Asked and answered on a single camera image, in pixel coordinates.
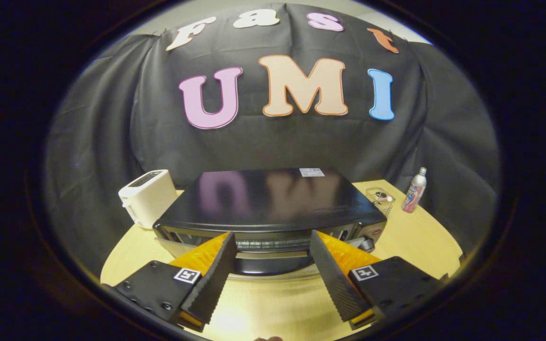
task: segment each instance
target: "spray can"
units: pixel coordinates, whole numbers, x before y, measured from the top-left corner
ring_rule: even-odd
[[[427,178],[425,178],[426,173],[427,169],[421,167],[419,173],[412,178],[410,188],[406,194],[406,199],[403,201],[403,205],[401,205],[403,211],[412,213],[414,212],[416,205],[419,204],[420,197],[423,196],[423,192],[425,192],[425,188],[427,187]]]

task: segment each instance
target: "round wooden table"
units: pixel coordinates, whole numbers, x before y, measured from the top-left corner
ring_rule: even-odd
[[[427,211],[418,206],[412,213],[403,212],[405,194],[387,181],[353,185],[364,194],[368,188],[380,187],[396,197],[372,255],[403,257],[437,279],[458,270],[461,248]],[[100,281],[117,285],[151,260],[169,263],[173,256],[155,241],[152,230],[134,225],[110,253]],[[259,280],[229,276],[210,324],[202,333],[194,333],[215,341],[253,341],[274,335],[284,341],[332,341],[359,330],[352,331],[348,322],[342,322],[319,276]]]

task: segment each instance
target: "black backdrop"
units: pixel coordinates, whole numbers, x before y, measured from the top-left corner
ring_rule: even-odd
[[[274,9],[279,24],[232,26],[241,13],[262,8]],[[344,30],[312,28],[311,12],[333,15]],[[399,50],[393,54],[367,30],[381,28],[312,6],[255,4],[203,15],[217,20],[171,52],[165,48],[187,22],[108,46],[61,101],[45,147],[44,201],[63,245],[83,265],[100,275],[132,225],[117,191],[156,169],[168,169],[185,188],[208,171],[332,166],[351,182],[386,179],[405,191],[426,167],[421,205],[466,254],[474,250],[494,214],[499,151],[477,91],[442,52],[384,31]],[[301,113],[288,96],[292,114],[265,116],[269,84],[258,60],[272,54],[290,56],[306,74],[320,58],[342,61],[349,112],[331,117],[312,106]],[[193,127],[178,84],[205,75],[203,106],[216,112],[220,86],[212,75],[229,67],[243,69],[236,118],[218,129]],[[368,69],[393,76],[391,121],[368,114],[377,96]]]
[[[479,71],[477,83],[499,113],[508,165],[500,222],[508,222],[512,207],[516,213],[477,282],[393,338],[546,337],[546,204],[540,196],[546,203],[546,3],[396,3],[455,41],[461,55],[470,56],[461,61]],[[0,3],[0,339],[146,337],[102,308],[48,254],[25,192],[35,181],[58,96],[86,61],[70,52],[144,5]],[[520,198],[515,206],[514,197]]]

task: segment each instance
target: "white label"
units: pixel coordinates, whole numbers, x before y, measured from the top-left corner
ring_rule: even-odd
[[[367,280],[368,278],[376,277],[379,274],[370,265],[362,266],[361,268],[351,270],[358,281]]]
[[[197,278],[199,278],[199,275],[201,275],[201,272],[199,271],[182,268],[180,269],[178,274],[174,276],[174,279],[179,281],[186,281],[187,283],[193,284],[195,283]]]
[[[325,177],[319,168],[300,168],[303,177]]]

